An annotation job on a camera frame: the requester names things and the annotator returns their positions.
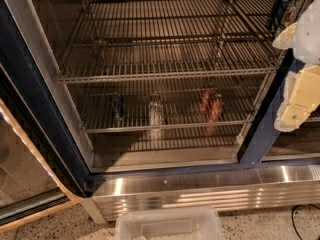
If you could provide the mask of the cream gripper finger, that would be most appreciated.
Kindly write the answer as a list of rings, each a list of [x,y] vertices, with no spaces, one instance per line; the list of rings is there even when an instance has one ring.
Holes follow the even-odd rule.
[[[294,48],[296,27],[297,23],[292,23],[284,29],[273,41],[273,47],[281,50]]]
[[[298,129],[320,105],[320,66],[307,64],[285,79],[283,101],[274,127],[281,132]]]

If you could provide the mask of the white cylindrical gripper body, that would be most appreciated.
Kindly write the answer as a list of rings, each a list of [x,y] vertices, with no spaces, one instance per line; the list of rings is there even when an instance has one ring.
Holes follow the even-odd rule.
[[[305,64],[320,64],[320,0],[314,0],[297,21],[293,52]]]

